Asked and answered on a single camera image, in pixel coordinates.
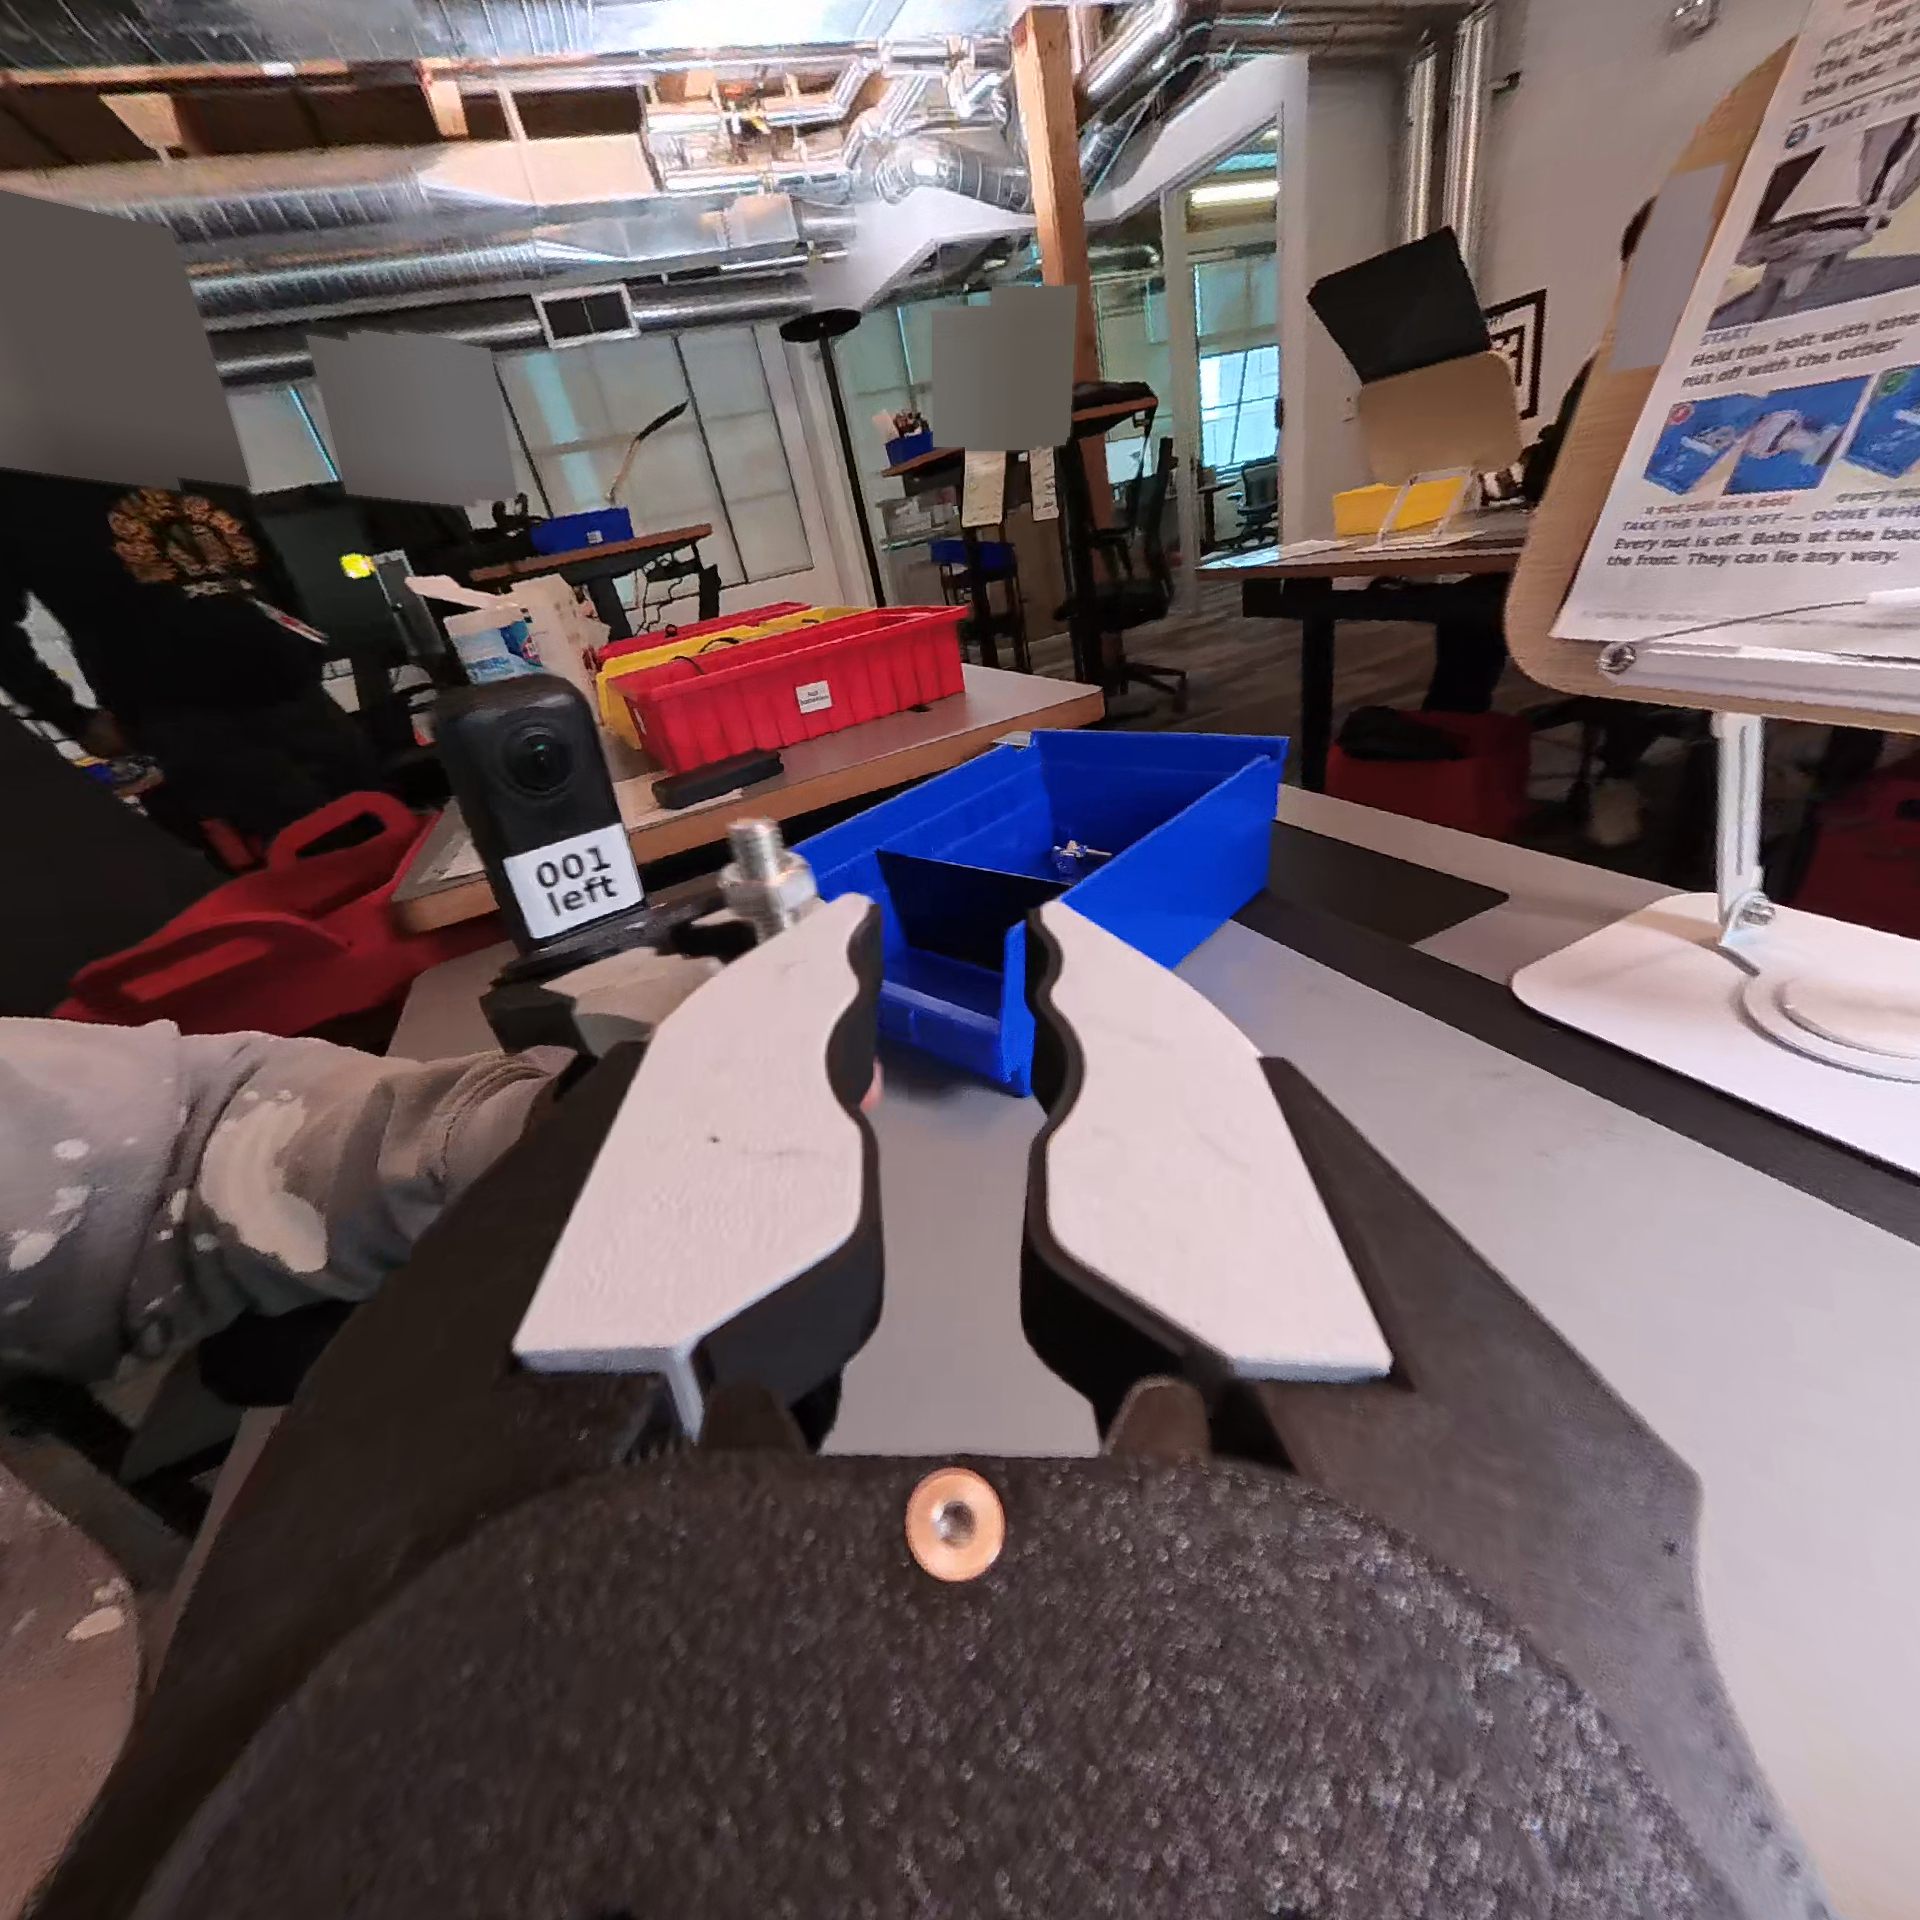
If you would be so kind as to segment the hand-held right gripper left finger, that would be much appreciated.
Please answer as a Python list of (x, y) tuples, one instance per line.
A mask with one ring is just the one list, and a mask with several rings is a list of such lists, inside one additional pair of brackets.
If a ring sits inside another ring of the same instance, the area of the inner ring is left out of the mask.
[(819, 1442), (881, 1316), (881, 914), (816, 902), (713, 970), (635, 1084), (512, 1333), (539, 1378), (658, 1378), (684, 1437), (726, 1386)]

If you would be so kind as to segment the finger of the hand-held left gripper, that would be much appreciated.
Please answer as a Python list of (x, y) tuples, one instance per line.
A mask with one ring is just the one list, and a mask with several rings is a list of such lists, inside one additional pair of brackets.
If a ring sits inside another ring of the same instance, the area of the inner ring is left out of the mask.
[(728, 914), (652, 924), (635, 950), (559, 977), (561, 1039), (574, 1054), (649, 1045), (711, 977), (757, 950), (757, 929)]

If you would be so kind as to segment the blue plastic storage bin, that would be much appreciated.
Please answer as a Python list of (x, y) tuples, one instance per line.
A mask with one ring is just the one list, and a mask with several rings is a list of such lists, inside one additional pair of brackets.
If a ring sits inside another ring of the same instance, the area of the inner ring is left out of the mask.
[(1034, 729), (798, 842), (819, 895), (870, 895), (881, 914), (881, 1039), (921, 1050), (993, 1092), (1034, 1092), (1034, 1012), (1024, 929), (1001, 975), (912, 955), (878, 850), (947, 858), (1049, 876), (1049, 847), (1112, 850), (1069, 887), (1093, 929), (1158, 970), (1186, 965), (1261, 895), (1286, 769), (1282, 737), (1131, 737)]

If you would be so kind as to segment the person's left forearm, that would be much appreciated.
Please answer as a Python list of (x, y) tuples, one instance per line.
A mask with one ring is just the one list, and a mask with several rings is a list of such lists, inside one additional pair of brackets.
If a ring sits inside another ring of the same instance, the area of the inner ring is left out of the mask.
[(0, 1367), (104, 1383), (239, 1316), (365, 1303), (554, 1105), (565, 1050), (376, 1061), (0, 1022)]

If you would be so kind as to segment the yellow plastic tray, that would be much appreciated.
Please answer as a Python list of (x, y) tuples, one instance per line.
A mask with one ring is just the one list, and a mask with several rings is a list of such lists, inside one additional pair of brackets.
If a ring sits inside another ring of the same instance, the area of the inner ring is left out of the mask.
[[(816, 628), (816, 624), (831, 624), (849, 606), (816, 606), (816, 612), (796, 612), (796, 620), (781, 620), (781, 624), (766, 624), (766, 628), (752, 628), (739, 638), (711, 638), (702, 648), (672, 648), (672, 661), (701, 661), (701, 653), (726, 653), (726, 648), (739, 648), (739, 645), (757, 645), (757, 638), (781, 638), (781, 636), (796, 636), (796, 628)], [(614, 661), (610, 668), (594, 668), (594, 695), (599, 695), (599, 720), (604, 729), (614, 729), (625, 747), (640, 747), (640, 720), (628, 711), (628, 695), (625, 683), (635, 673), (649, 673), (658, 666), (672, 666), (663, 648), (658, 653), (640, 653), (640, 661)]]

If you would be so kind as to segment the white cardboard carton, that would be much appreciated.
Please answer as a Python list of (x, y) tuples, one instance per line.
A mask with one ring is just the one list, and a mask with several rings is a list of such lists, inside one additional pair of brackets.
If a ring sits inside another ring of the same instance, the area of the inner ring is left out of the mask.
[(506, 581), (506, 594), (488, 594), (488, 586), (461, 586), (436, 575), (436, 580), (405, 580), (405, 586), (436, 620), (518, 605), (532, 620), (541, 673), (574, 683), (594, 704), (594, 653), (610, 645), (610, 628), (561, 580), (532, 580), (532, 581)]

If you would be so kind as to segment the red labelled plastic tray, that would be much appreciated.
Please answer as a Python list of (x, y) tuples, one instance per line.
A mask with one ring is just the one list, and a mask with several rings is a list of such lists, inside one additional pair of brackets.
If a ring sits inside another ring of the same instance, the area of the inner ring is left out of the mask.
[(672, 661), (625, 683), (640, 748), (658, 769), (785, 748), (962, 695), (955, 606), (857, 606), (726, 653)]

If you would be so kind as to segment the dark green board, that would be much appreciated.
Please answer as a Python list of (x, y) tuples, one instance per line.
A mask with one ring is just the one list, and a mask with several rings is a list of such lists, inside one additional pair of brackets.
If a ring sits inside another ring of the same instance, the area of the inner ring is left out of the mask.
[(353, 713), (393, 697), (405, 668), (430, 688), (465, 683), (446, 638), (446, 612), (424, 597), (391, 597), (393, 580), (456, 580), (471, 541), (461, 508), (376, 502), (338, 483), (255, 491), (255, 522), (274, 557), (274, 606), (325, 636), (325, 679)]

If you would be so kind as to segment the black bin divider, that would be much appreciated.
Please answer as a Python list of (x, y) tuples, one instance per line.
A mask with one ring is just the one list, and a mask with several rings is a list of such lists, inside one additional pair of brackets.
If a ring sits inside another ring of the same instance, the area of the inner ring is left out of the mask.
[(1016, 876), (947, 858), (878, 850), (881, 887), (912, 955), (1001, 975), (1008, 934), (1069, 893), (1058, 876)]

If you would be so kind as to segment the grey desk with wood edge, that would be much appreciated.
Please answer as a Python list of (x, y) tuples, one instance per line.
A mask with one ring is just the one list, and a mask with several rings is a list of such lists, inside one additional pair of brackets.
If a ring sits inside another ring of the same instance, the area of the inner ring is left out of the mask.
[(640, 867), (711, 850), (739, 814), (798, 822), (834, 804), (868, 804), (885, 792), (967, 767), (1008, 737), (1091, 729), (1103, 720), (1103, 695), (1093, 683), (983, 666), (967, 666), (962, 673), (967, 683), (953, 697), (788, 747), (781, 748), (773, 779), (684, 811), (652, 799), (652, 779), (663, 769), (644, 748), (604, 739), (619, 814), (628, 824)]

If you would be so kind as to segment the red fabric bag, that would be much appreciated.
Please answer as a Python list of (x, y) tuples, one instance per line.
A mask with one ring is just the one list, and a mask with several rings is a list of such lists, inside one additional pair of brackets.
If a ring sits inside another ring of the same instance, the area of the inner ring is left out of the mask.
[(1519, 713), (1353, 711), (1325, 748), (1325, 798), (1491, 842), (1530, 814)]

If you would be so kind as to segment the black floor lamp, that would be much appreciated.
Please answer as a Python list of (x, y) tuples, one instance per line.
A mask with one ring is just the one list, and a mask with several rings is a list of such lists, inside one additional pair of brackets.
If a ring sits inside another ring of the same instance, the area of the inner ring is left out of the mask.
[(840, 367), (834, 367), (834, 339), (848, 339), (857, 326), (859, 326), (857, 309), (810, 309), (810, 315), (785, 322), (781, 339), (816, 349), (826, 405), (831, 405), (831, 429), (834, 429), (834, 455), (840, 455), (840, 491), (848, 491), (849, 528), (857, 528), (857, 552), (868, 567), (870, 605), (885, 606), (885, 575), (878, 557), (878, 528), (870, 528), (870, 508), (868, 508), (868, 488), (859, 488), (859, 468), (857, 468), (857, 443), (849, 443), (849, 412), (848, 412)]

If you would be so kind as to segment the black office chair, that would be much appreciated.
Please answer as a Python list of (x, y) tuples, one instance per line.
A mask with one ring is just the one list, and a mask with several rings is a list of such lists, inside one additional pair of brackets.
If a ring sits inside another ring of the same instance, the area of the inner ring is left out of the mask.
[(1175, 575), (1164, 557), (1164, 491), (1175, 475), (1175, 443), (1154, 443), (1154, 468), (1137, 483), (1119, 528), (1093, 528), (1093, 499), (1084, 455), (1065, 463), (1065, 620), (1076, 679), (1119, 697), (1131, 688), (1164, 695), (1175, 713), (1189, 711), (1189, 679), (1170, 666), (1127, 653), (1127, 636), (1158, 624), (1175, 605)]

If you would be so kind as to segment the person's grey patterned sweatshirt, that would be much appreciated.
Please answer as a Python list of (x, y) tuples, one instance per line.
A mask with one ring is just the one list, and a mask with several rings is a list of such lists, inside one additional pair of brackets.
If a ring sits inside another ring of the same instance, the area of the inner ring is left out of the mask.
[(109, 1557), (0, 1474), (0, 1915), (18, 1915), (119, 1758), (140, 1692)]

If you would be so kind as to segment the beige rounded board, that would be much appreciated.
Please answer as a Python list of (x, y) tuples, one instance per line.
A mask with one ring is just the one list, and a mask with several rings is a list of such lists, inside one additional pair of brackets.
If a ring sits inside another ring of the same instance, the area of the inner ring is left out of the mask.
[(1513, 370), (1501, 349), (1369, 382), (1360, 393), (1369, 475), (1501, 472), (1523, 455)]

